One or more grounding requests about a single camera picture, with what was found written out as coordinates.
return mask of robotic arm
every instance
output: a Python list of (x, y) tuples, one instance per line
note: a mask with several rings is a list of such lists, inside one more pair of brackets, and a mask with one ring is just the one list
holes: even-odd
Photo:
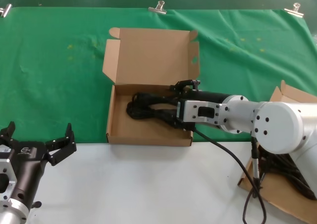
[(76, 151), (70, 123), (64, 137), (46, 143), (19, 142), (14, 130), (11, 122), (0, 131), (0, 224), (24, 224), (47, 162), (55, 166)]
[[(199, 91), (198, 84), (188, 80), (170, 87), (181, 98), (177, 118), (182, 123), (205, 124), (233, 134), (248, 132), (265, 150), (289, 153), (317, 195), (316, 104), (256, 103), (241, 95)], [(254, 177), (259, 178), (256, 169)]]

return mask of box lid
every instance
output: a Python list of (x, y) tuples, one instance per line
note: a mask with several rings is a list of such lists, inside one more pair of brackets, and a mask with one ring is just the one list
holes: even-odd
[(197, 31), (111, 28), (103, 73), (115, 84), (171, 85), (199, 76)]
[(282, 80), (281, 89), (278, 87), (275, 88), (270, 101), (285, 103), (317, 103), (317, 97), (302, 90), (296, 89), (286, 84), (285, 81)]

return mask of cardboard box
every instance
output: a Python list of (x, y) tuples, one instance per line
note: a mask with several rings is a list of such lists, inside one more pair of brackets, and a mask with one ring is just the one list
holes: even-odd
[[(317, 97), (305, 93), (281, 82), (281, 89), (275, 88), (270, 99), (272, 102), (286, 103), (317, 103)], [(250, 176), (253, 176), (252, 160), (250, 159), (246, 168)], [(251, 184), (243, 174), (238, 184), (240, 187), (251, 190)], [(280, 210), (293, 215), (294, 217), (310, 223), (317, 223), (317, 201), (312, 201), (301, 195), (293, 185), (283, 176), (267, 173), (261, 184), (262, 197)]]
[(168, 95), (169, 85), (199, 76), (196, 31), (111, 28), (103, 66), (112, 87), (106, 136), (112, 144), (190, 146), (193, 135), (158, 119), (134, 120), (126, 106), (137, 92)]

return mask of green cloth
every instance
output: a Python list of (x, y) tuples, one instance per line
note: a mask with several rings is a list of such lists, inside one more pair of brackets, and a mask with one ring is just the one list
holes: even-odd
[[(0, 18), (0, 128), (15, 121), (16, 139), (45, 141), (71, 122), (77, 142), (105, 142), (111, 27), (198, 30), (202, 90), (267, 101), (284, 79), (317, 95), (316, 46), (305, 21), (283, 10), (13, 8)], [(249, 138), (198, 127), (218, 141)]]

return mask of binder clip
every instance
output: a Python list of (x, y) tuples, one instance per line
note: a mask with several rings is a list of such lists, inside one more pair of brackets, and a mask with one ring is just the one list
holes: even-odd
[(301, 6), (301, 4), (300, 3), (298, 3), (298, 2), (296, 2), (296, 3), (294, 3), (293, 4), (293, 10), (289, 10), (289, 9), (284, 9), (285, 11), (287, 11), (289, 14), (291, 14), (291, 15), (294, 15), (294, 16), (296, 16), (296, 17), (300, 17), (300, 18), (302, 18), (303, 16), (304, 16), (304, 14), (303, 13), (300, 13), (300, 12), (298, 12), (298, 9), (299, 9), (299, 7)]
[(0, 8), (1, 17), (5, 17), (9, 10), (12, 8), (12, 4), (7, 4), (5, 8)]
[(160, 14), (166, 14), (166, 10), (163, 9), (164, 3), (165, 2), (163, 0), (158, 1), (157, 7), (156, 8), (149, 7), (149, 11), (160, 13)]

